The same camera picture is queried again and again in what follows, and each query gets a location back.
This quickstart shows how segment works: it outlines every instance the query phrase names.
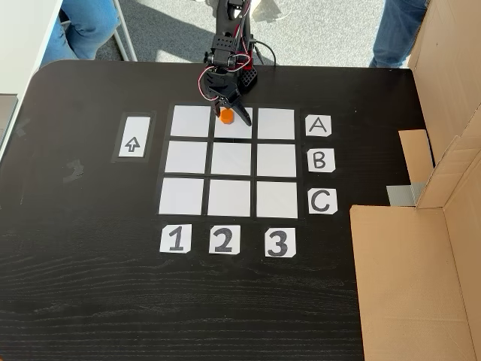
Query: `blue jeans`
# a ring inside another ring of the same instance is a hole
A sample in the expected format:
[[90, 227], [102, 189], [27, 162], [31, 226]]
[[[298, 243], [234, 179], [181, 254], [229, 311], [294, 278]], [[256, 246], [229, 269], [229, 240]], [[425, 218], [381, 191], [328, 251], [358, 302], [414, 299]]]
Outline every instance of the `blue jeans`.
[[119, 25], [112, 0], [63, 0], [62, 10], [71, 25], [64, 31], [57, 17], [41, 66], [60, 59], [94, 59]]
[[385, 0], [371, 68], [399, 68], [413, 49], [427, 0]]

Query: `gray carpet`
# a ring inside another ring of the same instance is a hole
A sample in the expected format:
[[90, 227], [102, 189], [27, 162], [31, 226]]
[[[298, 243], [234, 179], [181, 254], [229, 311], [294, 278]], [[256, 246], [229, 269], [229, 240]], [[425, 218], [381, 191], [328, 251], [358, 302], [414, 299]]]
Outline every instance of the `gray carpet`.
[[[215, 30], [216, 0], [120, 4], [139, 61], [202, 62]], [[371, 60], [382, 9], [383, 0], [261, 0], [251, 30], [274, 49], [281, 65], [363, 67]], [[121, 60], [113, 39], [97, 59]]]

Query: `white table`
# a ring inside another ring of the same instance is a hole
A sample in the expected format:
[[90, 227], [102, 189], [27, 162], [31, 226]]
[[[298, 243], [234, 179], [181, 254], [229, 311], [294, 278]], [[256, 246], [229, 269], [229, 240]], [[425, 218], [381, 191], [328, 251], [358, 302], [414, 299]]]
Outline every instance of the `white table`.
[[0, 0], [0, 94], [17, 94], [19, 100], [0, 146], [0, 160], [61, 4], [62, 0]]

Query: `orange block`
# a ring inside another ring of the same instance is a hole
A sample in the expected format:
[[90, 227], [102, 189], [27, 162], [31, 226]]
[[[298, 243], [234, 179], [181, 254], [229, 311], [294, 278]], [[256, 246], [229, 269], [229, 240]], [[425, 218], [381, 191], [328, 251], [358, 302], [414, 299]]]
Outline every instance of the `orange block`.
[[220, 121], [224, 124], [231, 124], [234, 122], [234, 111], [232, 109], [223, 108], [220, 111]]

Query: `white card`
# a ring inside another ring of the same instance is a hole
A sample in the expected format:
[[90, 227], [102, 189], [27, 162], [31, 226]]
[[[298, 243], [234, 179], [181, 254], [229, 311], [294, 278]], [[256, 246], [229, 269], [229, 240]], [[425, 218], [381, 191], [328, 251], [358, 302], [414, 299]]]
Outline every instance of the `white card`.
[[192, 224], [165, 226], [160, 238], [159, 252], [187, 253], [190, 251]]
[[204, 137], [209, 135], [210, 107], [176, 105], [171, 135], [177, 137]]
[[143, 158], [149, 135], [150, 117], [127, 117], [123, 129], [120, 157]]
[[210, 181], [210, 216], [250, 216], [250, 182], [245, 180]]
[[165, 172], [205, 173], [207, 142], [169, 141]]
[[201, 214], [203, 190], [203, 179], [164, 178], [159, 214]]
[[260, 108], [258, 139], [294, 139], [294, 111], [292, 109]]
[[297, 184], [257, 182], [257, 217], [297, 218]]
[[331, 173], [336, 169], [334, 149], [310, 149], [307, 151], [307, 165], [309, 171]]
[[312, 188], [307, 192], [309, 213], [334, 214], [337, 212], [337, 193], [331, 188]]
[[306, 117], [306, 135], [328, 137], [331, 133], [331, 116], [310, 114]]
[[265, 256], [292, 258], [295, 255], [295, 228], [270, 228], [265, 233]]
[[[253, 109], [246, 108], [250, 119], [253, 121]], [[253, 137], [253, 128], [248, 126], [237, 114], [234, 112], [234, 122], [231, 124], [224, 124], [219, 118], [216, 118], [216, 128], [213, 136], [215, 138], [240, 138], [251, 139]]]
[[214, 226], [210, 230], [209, 253], [238, 254], [241, 251], [241, 226]]
[[257, 175], [295, 177], [294, 144], [258, 144]]
[[212, 174], [250, 175], [250, 144], [214, 143]]

